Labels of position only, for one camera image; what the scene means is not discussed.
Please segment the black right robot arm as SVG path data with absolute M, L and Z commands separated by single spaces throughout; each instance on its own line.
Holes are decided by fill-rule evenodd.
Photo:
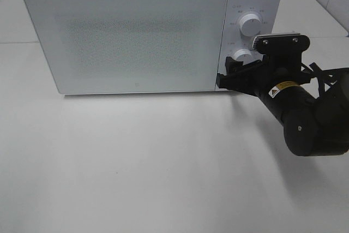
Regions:
M 219 88 L 258 97 L 283 127 L 297 156 L 338 156 L 348 151 L 348 69 L 305 65 L 310 39 L 300 33 L 258 35 L 252 50 L 261 60 L 226 57 Z

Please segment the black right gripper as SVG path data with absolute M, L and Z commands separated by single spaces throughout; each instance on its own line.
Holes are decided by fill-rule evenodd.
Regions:
M 266 107 L 308 107 L 311 95 L 301 84 L 310 82 L 302 69 L 309 46 L 309 37 L 300 33 L 257 35 L 252 50 L 263 58 L 243 64 L 226 57 L 226 75 L 217 73 L 217 87 L 258 97 Z

